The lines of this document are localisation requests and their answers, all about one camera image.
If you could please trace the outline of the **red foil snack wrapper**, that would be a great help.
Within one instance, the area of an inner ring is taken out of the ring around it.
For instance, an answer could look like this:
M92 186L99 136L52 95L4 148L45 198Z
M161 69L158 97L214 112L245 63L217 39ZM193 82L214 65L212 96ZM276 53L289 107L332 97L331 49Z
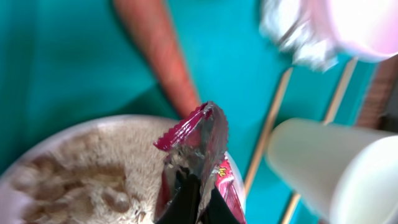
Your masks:
M208 101L179 121L154 143L166 152L155 222L165 213L180 190L176 173L193 174L200 180L196 223L202 223L212 195L220 195L239 224L245 224L238 195L238 180L227 157L228 122L223 110Z

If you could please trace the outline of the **pink bowl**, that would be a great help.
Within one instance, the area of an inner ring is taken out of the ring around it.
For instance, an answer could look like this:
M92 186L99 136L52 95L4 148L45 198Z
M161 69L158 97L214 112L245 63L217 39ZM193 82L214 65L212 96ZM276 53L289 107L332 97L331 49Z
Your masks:
M397 0L311 0L312 19L338 48L362 60L397 55Z

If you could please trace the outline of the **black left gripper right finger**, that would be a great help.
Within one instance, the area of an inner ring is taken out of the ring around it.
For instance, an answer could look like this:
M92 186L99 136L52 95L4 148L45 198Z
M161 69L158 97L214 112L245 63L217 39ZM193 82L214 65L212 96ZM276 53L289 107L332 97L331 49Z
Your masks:
M202 224L239 224L220 195L212 195L201 217Z

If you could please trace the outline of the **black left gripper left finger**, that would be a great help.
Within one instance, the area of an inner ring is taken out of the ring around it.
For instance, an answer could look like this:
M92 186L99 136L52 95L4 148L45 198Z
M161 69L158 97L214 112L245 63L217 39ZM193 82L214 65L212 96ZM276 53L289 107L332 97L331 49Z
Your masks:
M200 180L193 174L176 173L180 190L156 224L196 224L200 202Z

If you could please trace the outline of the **cream ceramic cup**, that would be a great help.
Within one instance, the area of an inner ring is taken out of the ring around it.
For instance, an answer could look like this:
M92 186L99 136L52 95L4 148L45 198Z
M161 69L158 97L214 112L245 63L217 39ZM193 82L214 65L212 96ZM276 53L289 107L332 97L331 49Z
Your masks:
M289 119L272 132L270 168L330 223L397 223L397 135Z

